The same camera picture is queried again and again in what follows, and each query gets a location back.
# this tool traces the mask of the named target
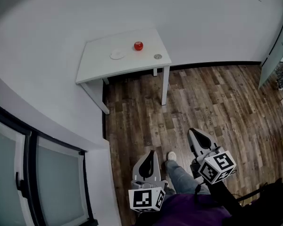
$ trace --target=table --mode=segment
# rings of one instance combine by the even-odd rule
[[[143,43],[141,51],[134,49],[134,43],[137,41]],[[110,54],[115,49],[124,52],[125,56],[121,59],[111,59]],[[156,54],[160,54],[161,59],[155,59]],[[170,65],[171,59],[155,28],[125,32],[86,43],[76,83],[83,87],[105,114],[109,114],[102,98],[96,96],[87,82],[103,79],[109,84],[110,76],[148,69],[153,69],[153,75],[157,76],[157,68],[163,68],[161,104],[165,105]]]

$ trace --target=blue jeans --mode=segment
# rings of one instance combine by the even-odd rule
[[[165,162],[166,171],[171,178],[172,184],[176,193],[178,194],[195,194],[195,189],[199,185],[193,177],[190,176],[181,166],[179,166],[174,160],[168,160]],[[165,189],[165,198],[174,195],[175,192],[171,188]],[[198,194],[210,194],[208,189],[201,186]]]

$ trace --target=purple shirt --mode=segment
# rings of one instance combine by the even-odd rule
[[[198,195],[198,200],[214,203],[211,195]],[[163,202],[162,216],[154,226],[221,226],[231,215],[224,207],[207,208],[195,204],[193,194],[175,194]]]

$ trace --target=frosted glass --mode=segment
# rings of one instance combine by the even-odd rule
[[[77,157],[38,146],[38,190],[48,226],[63,225],[84,215],[78,165]]]
[[[26,225],[15,183],[16,142],[0,134],[0,226]]]

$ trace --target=window frame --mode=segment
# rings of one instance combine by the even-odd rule
[[[24,187],[22,188],[22,194],[27,198],[30,214],[35,226],[46,226],[44,215],[41,208],[38,186],[37,186],[37,168],[36,168],[36,156],[37,156],[37,146],[38,137],[42,137],[48,141],[56,143],[60,146],[72,149],[78,152],[78,155],[83,156],[83,189],[84,189],[84,199],[81,198],[83,202],[86,203],[88,218],[87,221],[81,225],[98,225],[97,220],[93,218],[93,213],[90,204],[90,198],[88,194],[87,186],[87,176],[86,176],[86,166],[85,166],[85,153],[79,147],[70,145],[68,143],[62,142],[55,139],[33,127],[26,124],[25,122],[19,120],[17,117],[13,116],[6,110],[0,107],[0,122],[11,129],[25,135],[24,144],[24,154],[23,154],[23,178]]]

